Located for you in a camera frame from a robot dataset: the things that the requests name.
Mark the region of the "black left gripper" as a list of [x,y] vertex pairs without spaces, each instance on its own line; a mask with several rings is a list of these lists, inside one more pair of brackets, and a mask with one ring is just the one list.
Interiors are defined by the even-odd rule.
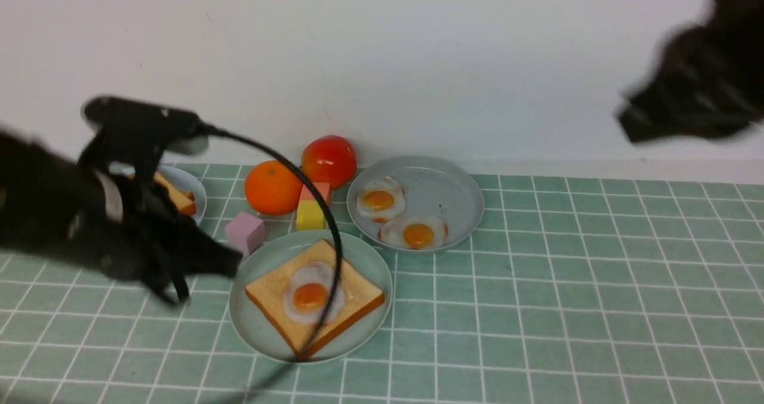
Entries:
[[194,220],[175,211],[161,184],[77,165],[61,166],[60,180],[73,197],[61,221],[62,261],[141,282],[165,306],[188,301],[186,276],[235,278],[243,253],[203,238]]

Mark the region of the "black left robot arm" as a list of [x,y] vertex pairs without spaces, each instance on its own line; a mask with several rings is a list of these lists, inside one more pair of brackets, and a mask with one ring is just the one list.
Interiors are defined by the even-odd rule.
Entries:
[[80,165],[2,132],[2,250],[144,285],[168,306],[188,277],[235,278],[243,255],[178,213],[166,187]]

